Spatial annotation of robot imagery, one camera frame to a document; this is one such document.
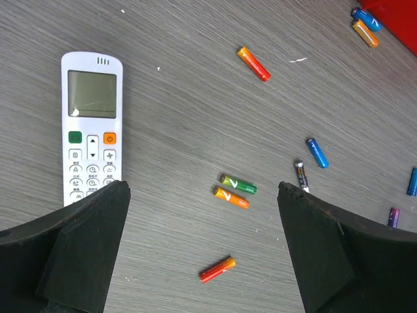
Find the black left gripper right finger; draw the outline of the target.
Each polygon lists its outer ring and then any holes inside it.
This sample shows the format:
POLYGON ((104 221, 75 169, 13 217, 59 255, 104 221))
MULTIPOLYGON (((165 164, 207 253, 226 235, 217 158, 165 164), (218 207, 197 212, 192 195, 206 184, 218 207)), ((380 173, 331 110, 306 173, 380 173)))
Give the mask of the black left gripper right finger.
POLYGON ((415 312, 416 234, 281 182, 278 207, 306 312, 415 312))

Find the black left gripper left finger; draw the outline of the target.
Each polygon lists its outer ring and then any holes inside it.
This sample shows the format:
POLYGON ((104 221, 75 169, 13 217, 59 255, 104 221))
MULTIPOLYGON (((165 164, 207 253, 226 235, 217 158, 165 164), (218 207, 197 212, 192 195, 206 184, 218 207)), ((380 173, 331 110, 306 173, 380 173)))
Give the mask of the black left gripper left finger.
POLYGON ((130 197, 114 181, 1 231, 1 311, 103 312, 130 197))

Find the white remote control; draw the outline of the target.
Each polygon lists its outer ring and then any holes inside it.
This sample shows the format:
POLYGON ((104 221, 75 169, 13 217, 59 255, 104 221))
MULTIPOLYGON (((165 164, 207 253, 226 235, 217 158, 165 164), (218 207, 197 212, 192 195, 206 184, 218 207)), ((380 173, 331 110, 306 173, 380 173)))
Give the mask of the white remote control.
POLYGON ((61 58, 63 204, 122 179, 123 65, 96 52, 61 58))

